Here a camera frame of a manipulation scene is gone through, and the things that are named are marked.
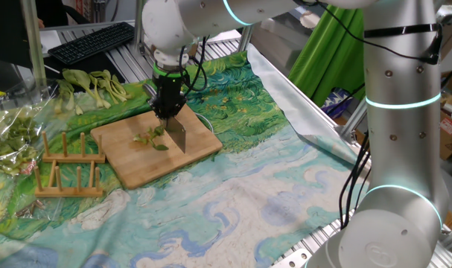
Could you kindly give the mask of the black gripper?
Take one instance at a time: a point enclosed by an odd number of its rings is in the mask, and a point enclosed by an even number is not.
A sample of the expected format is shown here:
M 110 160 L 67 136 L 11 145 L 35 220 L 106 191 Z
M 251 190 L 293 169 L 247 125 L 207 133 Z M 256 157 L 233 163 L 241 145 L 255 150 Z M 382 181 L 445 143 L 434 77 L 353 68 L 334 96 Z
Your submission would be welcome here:
M 152 98 L 151 108 L 161 121 L 176 119 L 186 103 L 186 97 L 181 93 L 181 77 L 154 77 L 153 84 L 156 96 Z

